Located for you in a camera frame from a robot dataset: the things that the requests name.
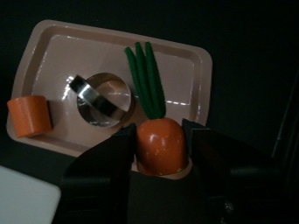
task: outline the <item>green carrot top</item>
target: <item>green carrot top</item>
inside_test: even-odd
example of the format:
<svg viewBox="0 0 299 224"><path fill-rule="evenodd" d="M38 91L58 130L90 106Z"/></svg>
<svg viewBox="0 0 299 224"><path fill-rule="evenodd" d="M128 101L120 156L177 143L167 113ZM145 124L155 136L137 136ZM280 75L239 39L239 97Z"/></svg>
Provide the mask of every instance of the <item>green carrot top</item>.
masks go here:
<svg viewBox="0 0 299 224"><path fill-rule="evenodd" d="M127 47L125 56L144 113L148 119L163 118L165 115L164 89L151 43L144 43L143 50L140 43L136 42L135 54Z"/></svg>

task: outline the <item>toy carrot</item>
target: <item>toy carrot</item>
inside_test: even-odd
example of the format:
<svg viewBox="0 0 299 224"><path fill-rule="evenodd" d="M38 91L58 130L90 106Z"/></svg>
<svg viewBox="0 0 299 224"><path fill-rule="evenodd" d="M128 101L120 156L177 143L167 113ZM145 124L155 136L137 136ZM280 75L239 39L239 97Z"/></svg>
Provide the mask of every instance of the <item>toy carrot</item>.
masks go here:
<svg viewBox="0 0 299 224"><path fill-rule="evenodd" d="M185 142L181 126L173 119L164 117L164 89L151 43L144 43L143 51L140 43L136 42L135 54L127 47L125 56L135 91L149 119L136 129L137 170L145 175L173 174L183 170L188 164Z"/></svg>

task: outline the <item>table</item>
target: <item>table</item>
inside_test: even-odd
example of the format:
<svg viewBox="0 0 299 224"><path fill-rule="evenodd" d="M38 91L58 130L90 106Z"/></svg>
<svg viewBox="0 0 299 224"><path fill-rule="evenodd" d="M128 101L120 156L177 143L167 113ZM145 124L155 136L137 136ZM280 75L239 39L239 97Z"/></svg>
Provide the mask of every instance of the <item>table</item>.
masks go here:
<svg viewBox="0 0 299 224"><path fill-rule="evenodd" d="M276 141L288 95L297 69L296 1L33 1L1 2L0 165L57 185L73 157L10 140L5 133L6 107L14 72L34 25L44 19L132 32L204 48L212 57L212 86L207 126L251 144L268 156ZM132 176L129 223L197 223L199 205L181 189L156 178ZM157 213L159 189L164 212ZM143 210L140 200L151 200ZM175 212L173 205L188 205Z"/></svg>

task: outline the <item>stainless steel ring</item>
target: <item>stainless steel ring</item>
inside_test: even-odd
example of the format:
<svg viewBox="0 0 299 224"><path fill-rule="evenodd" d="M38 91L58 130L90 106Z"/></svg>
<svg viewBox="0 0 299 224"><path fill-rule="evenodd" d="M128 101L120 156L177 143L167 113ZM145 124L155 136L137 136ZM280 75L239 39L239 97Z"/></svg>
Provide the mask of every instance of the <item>stainless steel ring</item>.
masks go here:
<svg viewBox="0 0 299 224"><path fill-rule="evenodd" d="M73 78L72 82L69 83L69 88L76 92L77 97L104 116L107 116L109 119L117 122L123 119L127 111L119 108L98 93L98 91L88 84L88 82L78 75ZM88 116L89 116L88 119L92 122L94 122L94 119L92 119L92 115L88 115Z"/></svg>

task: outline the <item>beige tray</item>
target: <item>beige tray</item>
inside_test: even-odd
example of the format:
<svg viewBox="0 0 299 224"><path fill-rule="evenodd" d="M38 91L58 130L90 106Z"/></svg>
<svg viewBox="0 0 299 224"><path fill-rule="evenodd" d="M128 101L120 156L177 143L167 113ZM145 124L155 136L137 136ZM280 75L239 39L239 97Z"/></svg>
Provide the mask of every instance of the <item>beige tray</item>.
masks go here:
<svg viewBox="0 0 299 224"><path fill-rule="evenodd" d="M89 125L76 107L76 95L69 90L70 78L78 74L116 74L135 92L124 48L149 41L161 74L167 116L177 123L187 118L205 124L211 95L211 56L201 48L157 38L111 31L78 24L41 21L33 31L14 76L12 98L44 95L49 101L53 130L30 138L16 138L10 117L6 131L21 143L77 157L104 141L120 127L103 129ZM145 120L135 112L124 123Z"/></svg>

